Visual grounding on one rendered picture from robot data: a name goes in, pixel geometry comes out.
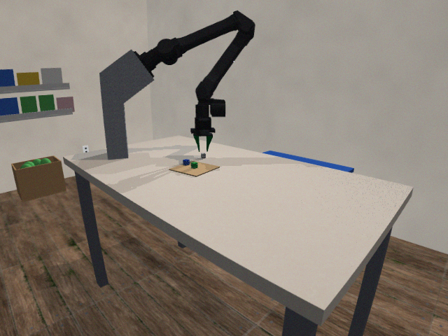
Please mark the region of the tan flat mat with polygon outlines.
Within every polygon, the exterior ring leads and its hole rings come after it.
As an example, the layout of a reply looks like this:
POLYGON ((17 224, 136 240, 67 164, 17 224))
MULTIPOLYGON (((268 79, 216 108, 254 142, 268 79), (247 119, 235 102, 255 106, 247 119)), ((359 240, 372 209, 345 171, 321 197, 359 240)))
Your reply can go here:
POLYGON ((202 162, 197 162, 197 163, 198 163, 198 168, 195 168, 195 169, 191 168, 191 162, 190 162, 189 165, 182 164, 177 167, 173 167, 169 170, 197 177, 197 176, 203 175, 207 172, 210 172, 210 171, 213 171, 213 170, 219 168, 219 166, 212 165, 212 164, 206 164, 206 163, 202 163, 202 162))

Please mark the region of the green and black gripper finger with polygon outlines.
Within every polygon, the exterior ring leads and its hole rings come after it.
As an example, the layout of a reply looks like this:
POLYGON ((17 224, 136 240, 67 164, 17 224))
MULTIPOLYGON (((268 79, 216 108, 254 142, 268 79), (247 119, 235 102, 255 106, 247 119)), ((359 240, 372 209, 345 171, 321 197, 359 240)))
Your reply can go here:
POLYGON ((209 144, 211 143, 212 138, 213 138, 213 136, 207 136, 206 137, 206 151, 207 152, 208 152, 209 144), (209 140, 207 138, 209 138, 209 140))
POLYGON ((200 140, 199 140, 199 137, 198 136, 194 136, 194 138, 195 138, 195 141, 197 143, 198 151, 200 151, 200 140))

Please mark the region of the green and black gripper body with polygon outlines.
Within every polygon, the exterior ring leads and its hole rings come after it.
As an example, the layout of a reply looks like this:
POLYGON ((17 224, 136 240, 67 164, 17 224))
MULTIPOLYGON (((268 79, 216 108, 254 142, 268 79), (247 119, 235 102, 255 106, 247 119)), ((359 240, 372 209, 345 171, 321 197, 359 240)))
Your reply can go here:
POLYGON ((196 137, 212 137, 213 136, 213 134, 211 133, 211 132, 214 132, 214 133, 216 133, 216 130, 212 127, 211 129, 212 130, 209 130, 209 134, 208 135, 202 135, 202 134, 200 134, 200 131, 199 130, 195 130, 195 128, 190 128, 192 131, 191 131, 191 134, 193 133, 194 134, 194 136, 196 136, 196 137))

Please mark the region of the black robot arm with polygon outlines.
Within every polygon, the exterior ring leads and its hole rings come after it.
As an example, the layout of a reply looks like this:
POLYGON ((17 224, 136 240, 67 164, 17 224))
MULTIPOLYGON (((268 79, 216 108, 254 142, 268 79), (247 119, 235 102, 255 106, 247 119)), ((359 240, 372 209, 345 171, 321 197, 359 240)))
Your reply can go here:
POLYGON ((224 20, 211 24, 187 36, 162 39, 154 49, 143 52, 141 55, 136 51, 134 52, 149 74, 154 77, 151 71, 159 63, 164 62, 166 65, 175 64, 178 58, 182 57, 188 50, 228 32, 237 30, 237 35, 231 44, 195 90, 198 100, 198 104, 195 105, 196 116, 202 117, 195 118, 195 130, 200 130, 200 134, 202 135, 208 135, 209 130, 211 130, 211 117, 209 119, 204 119, 204 117, 209 116, 209 114, 212 117, 225 117, 225 100, 211 97, 244 46, 247 46, 249 41, 254 37, 255 23, 236 10, 224 20))

